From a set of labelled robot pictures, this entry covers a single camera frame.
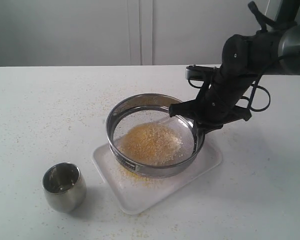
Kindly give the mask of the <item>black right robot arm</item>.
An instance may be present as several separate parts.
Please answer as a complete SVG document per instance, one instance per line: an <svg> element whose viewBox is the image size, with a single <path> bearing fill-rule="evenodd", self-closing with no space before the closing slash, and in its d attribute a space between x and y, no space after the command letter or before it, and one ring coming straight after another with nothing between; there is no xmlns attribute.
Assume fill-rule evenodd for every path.
<svg viewBox="0 0 300 240"><path fill-rule="evenodd" d="M193 120L194 145L200 149L207 133L251 118L264 75L300 76L300 25L235 34L223 46L220 67L187 66L187 81L202 85L195 99L172 104L169 115Z"/></svg>

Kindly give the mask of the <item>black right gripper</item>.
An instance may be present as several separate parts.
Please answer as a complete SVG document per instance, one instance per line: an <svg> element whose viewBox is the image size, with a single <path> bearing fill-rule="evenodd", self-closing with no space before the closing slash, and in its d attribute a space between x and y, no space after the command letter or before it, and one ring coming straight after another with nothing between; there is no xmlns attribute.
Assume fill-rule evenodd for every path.
<svg viewBox="0 0 300 240"><path fill-rule="evenodd" d="M250 110L236 105L252 83L252 74L229 75L222 68L214 68L210 87L200 90L196 99L171 104L169 116L194 120L193 149L201 150L206 134L220 130L223 124L252 117Z"/></svg>

